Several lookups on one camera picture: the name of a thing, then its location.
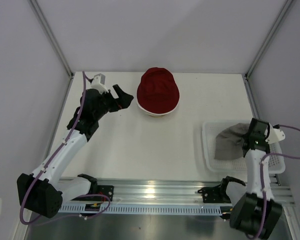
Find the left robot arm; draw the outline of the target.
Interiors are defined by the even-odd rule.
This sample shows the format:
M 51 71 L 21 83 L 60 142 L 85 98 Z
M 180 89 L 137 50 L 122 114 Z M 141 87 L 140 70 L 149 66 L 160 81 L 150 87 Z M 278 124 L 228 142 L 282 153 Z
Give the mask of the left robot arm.
M 40 166 L 30 174 L 22 173 L 17 179 L 20 203 L 19 217 L 24 209 L 51 219 L 62 204 L 71 200 L 85 198 L 93 200 L 100 197 L 98 180 L 87 174 L 79 174 L 73 180 L 60 184 L 59 180 L 75 157 L 99 128 L 99 120 L 107 113 L 127 109 L 134 97 L 125 93 L 117 84 L 113 86 L 118 97 L 110 91 L 95 88 L 85 89 L 80 98 L 80 106 L 69 121 L 65 137 L 59 146 Z

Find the red cap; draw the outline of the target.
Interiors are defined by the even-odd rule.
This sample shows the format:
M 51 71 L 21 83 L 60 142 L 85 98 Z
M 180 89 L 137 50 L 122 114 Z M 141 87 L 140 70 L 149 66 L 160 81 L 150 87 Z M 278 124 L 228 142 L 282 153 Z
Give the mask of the red cap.
M 152 67 L 141 76 L 136 98 L 138 104 L 146 111 L 153 114 L 165 114 L 177 107 L 180 92 L 169 70 Z

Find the grey bucket hat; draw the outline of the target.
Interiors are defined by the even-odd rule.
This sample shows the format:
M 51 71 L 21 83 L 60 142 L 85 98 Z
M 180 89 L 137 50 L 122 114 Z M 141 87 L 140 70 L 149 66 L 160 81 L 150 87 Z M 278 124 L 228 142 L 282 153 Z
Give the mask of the grey bucket hat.
M 238 123 L 220 132 L 215 138 L 214 158 L 232 161 L 243 157 L 243 136 L 249 130 L 248 123 Z

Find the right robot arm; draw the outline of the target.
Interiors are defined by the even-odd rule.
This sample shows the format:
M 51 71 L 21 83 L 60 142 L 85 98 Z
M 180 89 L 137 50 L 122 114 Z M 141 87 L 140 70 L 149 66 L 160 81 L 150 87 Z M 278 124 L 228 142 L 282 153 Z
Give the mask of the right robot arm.
M 223 202 L 231 202 L 229 225 L 250 240 L 267 240 L 282 215 L 282 205 L 275 202 L 270 186 L 270 145 L 286 138 L 285 133 L 268 122 L 253 118 L 243 135 L 243 157 L 247 183 L 227 177 L 218 189 Z

